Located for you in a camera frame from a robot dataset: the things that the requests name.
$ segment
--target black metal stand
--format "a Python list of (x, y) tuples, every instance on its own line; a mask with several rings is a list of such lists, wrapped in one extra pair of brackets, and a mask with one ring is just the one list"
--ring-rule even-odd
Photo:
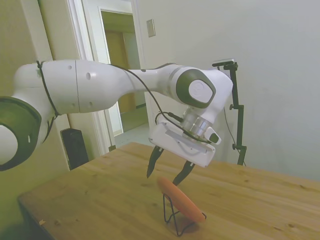
[[(170, 202), (170, 206), (171, 206), (171, 211), (172, 211), (172, 214), (170, 215), (169, 219), (167, 220), (167, 217), (166, 217), (166, 198), (169, 200)], [(172, 204), (172, 201), (171, 201), (171, 198), (166, 195), (165, 193), (163, 194), (163, 215), (164, 215), (164, 221), (168, 224), (171, 220), (171, 218), (173, 217), (173, 221), (174, 221), (174, 226), (175, 226), (175, 232), (176, 232), (176, 235), (178, 237), (181, 237), (182, 234), (184, 234), (185, 230), (188, 229), (189, 227), (193, 226), (195, 224), (195, 222), (192, 222), (190, 224), (188, 224), (187, 226), (185, 226), (182, 231), (179, 233), (179, 230), (178, 230), (178, 225), (177, 225), (177, 220), (176, 220), (176, 214), (180, 213), (180, 211), (176, 211), (174, 210), (174, 205)]]
[(237, 164), (243, 165), (245, 161), (247, 146), (242, 145), (245, 106), (239, 105), (237, 75), (236, 75), (236, 71), (238, 70), (238, 63), (233, 59), (231, 59), (231, 60), (223, 60), (220, 62), (216, 62), (212, 64), (212, 66), (217, 67), (218, 70), (219, 70), (219, 67), (223, 66), (224, 70), (229, 70), (230, 72), (230, 79), (233, 83), (233, 88), (232, 88), (233, 104), (230, 105), (230, 110), (232, 109), (238, 110), (236, 144), (232, 144), (232, 148), (233, 150), (237, 149), (240, 151)]

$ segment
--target light gray wall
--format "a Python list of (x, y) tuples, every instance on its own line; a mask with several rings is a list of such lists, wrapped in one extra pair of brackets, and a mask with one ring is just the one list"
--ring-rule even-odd
[[(318, 0), (139, 0), (138, 6), (146, 67), (209, 69), (215, 60), (238, 61), (247, 165), (320, 180)], [(156, 36), (148, 38), (152, 18)], [(164, 110), (181, 111), (157, 98)], [(237, 112), (227, 115), (235, 135)], [(214, 126), (224, 140), (216, 159), (236, 163), (223, 114)]]

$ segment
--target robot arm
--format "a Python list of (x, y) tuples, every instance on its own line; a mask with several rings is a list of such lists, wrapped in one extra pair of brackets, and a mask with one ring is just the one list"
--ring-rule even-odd
[(30, 157), (56, 114), (108, 109), (125, 94), (146, 91), (140, 79), (150, 91), (189, 106), (182, 122), (160, 117), (150, 141), (206, 167), (214, 155), (211, 143), (221, 141), (212, 124), (233, 87), (224, 73), (176, 64), (129, 72), (94, 61), (61, 60), (44, 62), (41, 69), (37, 64), (21, 66), (13, 96), (0, 97), (0, 171)]

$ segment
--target orange plate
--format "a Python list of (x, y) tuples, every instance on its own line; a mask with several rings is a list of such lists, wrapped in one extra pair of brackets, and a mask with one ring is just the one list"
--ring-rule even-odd
[(187, 218), (196, 223), (201, 223), (206, 220), (199, 208), (167, 178), (163, 176), (158, 177), (157, 184), (162, 193), (171, 198), (175, 208)]

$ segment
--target wood grain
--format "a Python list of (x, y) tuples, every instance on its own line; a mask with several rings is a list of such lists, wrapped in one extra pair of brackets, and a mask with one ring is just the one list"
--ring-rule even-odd
[[(147, 179), (151, 152), (128, 144), (19, 200), (57, 240), (175, 240), (156, 179), (173, 180), (185, 161), (164, 151)], [(179, 188), (207, 215), (183, 239), (320, 240), (320, 182), (212, 162), (196, 166)]]

